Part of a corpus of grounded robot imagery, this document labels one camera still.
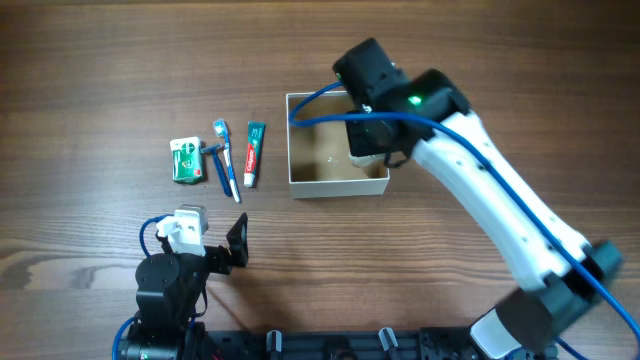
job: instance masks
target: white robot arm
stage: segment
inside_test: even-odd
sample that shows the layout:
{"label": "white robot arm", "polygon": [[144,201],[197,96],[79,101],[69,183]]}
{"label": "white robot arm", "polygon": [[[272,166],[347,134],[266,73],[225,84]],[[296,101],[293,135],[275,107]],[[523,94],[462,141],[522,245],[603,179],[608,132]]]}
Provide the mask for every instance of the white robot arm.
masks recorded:
{"label": "white robot arm", "polygon": [[[502,157],[489,139],[480,118],[470,112],[455,113],[441,122],[464,136],[514,188],[538,218],[574,258],[582,261],[588,241],[555,215]],[[566,275],[571,266],[553,249],[495,179],[459,143],[435,131],[416,143],[413,159],[442,182],[502,254],[514,280],[524,291],[544,288],[545,277]],[[491,310],[471,327],[471,336],[491,358],[499,359],[521,347]]]}

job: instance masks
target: white box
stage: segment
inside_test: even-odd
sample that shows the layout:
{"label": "white box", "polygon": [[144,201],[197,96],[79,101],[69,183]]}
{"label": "white box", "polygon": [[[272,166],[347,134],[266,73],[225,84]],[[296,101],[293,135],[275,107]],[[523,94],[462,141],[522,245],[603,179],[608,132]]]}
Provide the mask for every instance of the white box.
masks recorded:
{"label": "white box", "polygon": [[[287,94],[287,150],[289,191],[293,198],[381,195],[390,174],[382,163],[357,168],[349,160],[349,140],[344,122],[301,128],[289,125],[289,112],[313,93]],[[354,105],[346,91],[329,91],[310,102],[297,120],[344,114]]]}

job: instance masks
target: toothpaste tube cap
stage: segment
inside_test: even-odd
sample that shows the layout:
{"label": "toothpaste tube cap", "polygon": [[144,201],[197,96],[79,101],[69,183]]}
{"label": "toothpaste tube cap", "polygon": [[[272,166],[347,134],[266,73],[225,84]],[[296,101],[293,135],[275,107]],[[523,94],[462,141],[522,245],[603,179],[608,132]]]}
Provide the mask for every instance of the toothpaste tube cap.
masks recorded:
{"label": "toothpaste tube cap", "polygon": [[253,187],[253,182],[256,180],[254,174],[244,174],[244,186]]}

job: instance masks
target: toothpaste tube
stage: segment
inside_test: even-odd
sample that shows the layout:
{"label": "toothpaste tube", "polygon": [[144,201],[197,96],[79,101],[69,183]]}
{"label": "toothpaste tube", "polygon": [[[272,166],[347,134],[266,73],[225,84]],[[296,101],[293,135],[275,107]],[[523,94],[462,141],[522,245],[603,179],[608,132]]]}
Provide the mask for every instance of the toothpaste tube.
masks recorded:
{"label": "toothpaste tube", "polygon": [[256,180],[265,126],[264,123],[249,121],[249,146],[247,146],[247,162],[244,166],[244,186],[246,187],[253,187]]}

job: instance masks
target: wood grain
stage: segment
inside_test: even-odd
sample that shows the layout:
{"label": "wood grain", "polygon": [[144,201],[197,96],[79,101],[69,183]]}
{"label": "wood grain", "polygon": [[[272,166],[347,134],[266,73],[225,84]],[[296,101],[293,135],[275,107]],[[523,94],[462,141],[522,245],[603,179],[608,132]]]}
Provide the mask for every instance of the wood grain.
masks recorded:
{"label": "wood grain", "polygon": [[[382,197],[289,198],[284,95],[332,82],[370,36],[411,76],[447,73],[542,199],[615,242],[613,289],[640,317],[638,14],[545,0],[0,9],[0,358],[107,358],[136,310],[138,228],[184,203],[209,208],[210,244],[249,214],[250,266],[211,276],[210,329],[463,325],[507,294],[491,242],[413,164]],[[171,181],[169,140],[217,142],[218,117],[236,169],[247,121],[267,123],[241,205],[215,175]],[[605,305],[566,339],[589,358],[636,351]]]}

